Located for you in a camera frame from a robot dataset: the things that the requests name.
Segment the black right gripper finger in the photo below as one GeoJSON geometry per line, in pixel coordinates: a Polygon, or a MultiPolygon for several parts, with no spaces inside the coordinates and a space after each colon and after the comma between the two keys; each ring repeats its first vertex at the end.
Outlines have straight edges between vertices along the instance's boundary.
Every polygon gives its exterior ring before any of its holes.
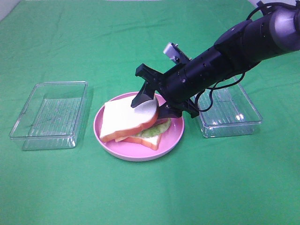
{"type": "Polygon", "coordinates": [[[182,110],[163,104],[159,107],[158,119],[164,118],[180,118],[182,116],[182,110]]]}
{"type": "Polygon", "coordinates": [[[131,107],[136,108],[137,106],[139,106],[140,104],[146,101],[153,100],[154,93],[155,93],[155,89],[148,81],[145,81],[138,94],[132,100],[131,107]]]}

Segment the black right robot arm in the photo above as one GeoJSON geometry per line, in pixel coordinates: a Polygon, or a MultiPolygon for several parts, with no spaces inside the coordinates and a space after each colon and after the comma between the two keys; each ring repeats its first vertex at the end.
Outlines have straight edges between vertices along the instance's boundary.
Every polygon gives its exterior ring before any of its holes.
{"type": "Polygon", "coordinates": [[[194,118],[200,113],[198,99],[206,90],[216,90],[218,83],[235,75],[244,76],[263,60],[299,50],[298,2],[258,2],[257,11],[262,12],[261,18],[248,16],[193,59],[169,43],[164,54],[175,66],[165,73],[141,64],[135,74],[145,82],[131,106],[152,100],[158,92],[165,99],[159,118],[179,118],[184,111],[194,118]]]}

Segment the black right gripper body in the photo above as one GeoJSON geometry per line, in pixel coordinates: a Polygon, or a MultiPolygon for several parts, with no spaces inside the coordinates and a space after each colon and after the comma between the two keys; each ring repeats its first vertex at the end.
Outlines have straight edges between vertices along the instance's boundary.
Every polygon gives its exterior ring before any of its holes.
{"type": "Polygon", "coordinates": [[[187,64],[178,64],[160,73],[145,64],[136,69],[136,76],[148,81],[168,104],[195,117],[198,109],[190,98],[225,79],[234,69],[231,57],[211,47],[187,64]]]}

